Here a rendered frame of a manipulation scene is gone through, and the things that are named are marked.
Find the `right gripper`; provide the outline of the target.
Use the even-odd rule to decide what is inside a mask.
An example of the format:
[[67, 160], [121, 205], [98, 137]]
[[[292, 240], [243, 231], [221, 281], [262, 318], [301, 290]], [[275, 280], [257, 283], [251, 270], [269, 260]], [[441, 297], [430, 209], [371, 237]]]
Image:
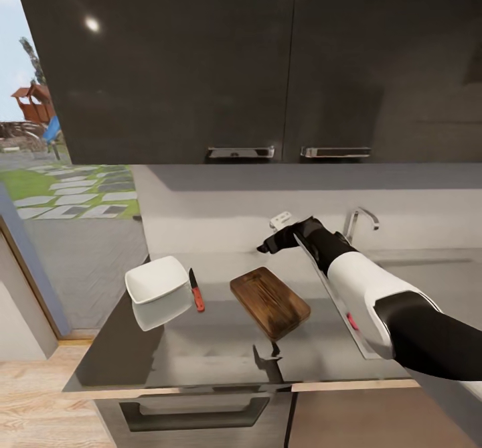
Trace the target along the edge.
[[282, 230], [264, 240], [263, 245], [258, 246], [258, 252], [276, 254], [282, 249], [291, 248], [292, 246], [288, 245], [285, 240], [285, 232], [289, 227], [290, 225], [285, 226]]

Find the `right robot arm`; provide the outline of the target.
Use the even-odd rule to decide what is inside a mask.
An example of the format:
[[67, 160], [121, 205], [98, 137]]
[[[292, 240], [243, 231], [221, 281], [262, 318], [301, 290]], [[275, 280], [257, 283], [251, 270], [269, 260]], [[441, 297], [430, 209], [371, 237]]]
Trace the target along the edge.
[[482, 331], [441, 313], [420, 289], [357, 252], [313, 216], [284, 226], [257, 250], [276, 254], [301, 246], [329, 279], [369, 346], [397, 361], [464, 433], [482, 448]]

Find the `parer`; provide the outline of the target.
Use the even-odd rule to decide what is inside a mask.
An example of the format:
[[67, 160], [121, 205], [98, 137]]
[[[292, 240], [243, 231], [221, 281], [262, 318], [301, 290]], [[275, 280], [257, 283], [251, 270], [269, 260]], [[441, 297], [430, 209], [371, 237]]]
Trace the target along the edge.
[[192, 269], [190, 269], [189, 278], [190, 278], [191, 287], [192, 287], [191, 291], [194, 293], [195, 303], [197, 305], [197, 311], [202, 312], [205, 309], [205, 306], [204, 306], [204, 302], [202, 301], [202, 296], [200, 294], [197, 281], [195, 279], [195, 275]]

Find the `cutting board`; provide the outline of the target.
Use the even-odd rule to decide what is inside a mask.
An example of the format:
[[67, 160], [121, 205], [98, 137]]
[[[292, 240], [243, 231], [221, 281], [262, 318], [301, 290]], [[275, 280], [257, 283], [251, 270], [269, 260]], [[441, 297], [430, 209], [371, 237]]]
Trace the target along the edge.
[[230, 287], [271, 338], [311, 314], [311, 306], [266, 267], [233, 279]]

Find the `vidalia onion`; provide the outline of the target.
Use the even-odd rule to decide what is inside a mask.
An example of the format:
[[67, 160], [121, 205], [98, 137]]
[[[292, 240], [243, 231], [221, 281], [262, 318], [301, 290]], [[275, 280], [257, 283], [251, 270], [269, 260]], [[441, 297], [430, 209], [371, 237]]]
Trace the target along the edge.
[[349, 313], [347, 315], [347, 320], [349, 320], [351, 326], [355, 329], [359, 329], [359, 327], [357, 326], [357, 323], [354, 321], [353, 317], [351, 316], [351, 314]]

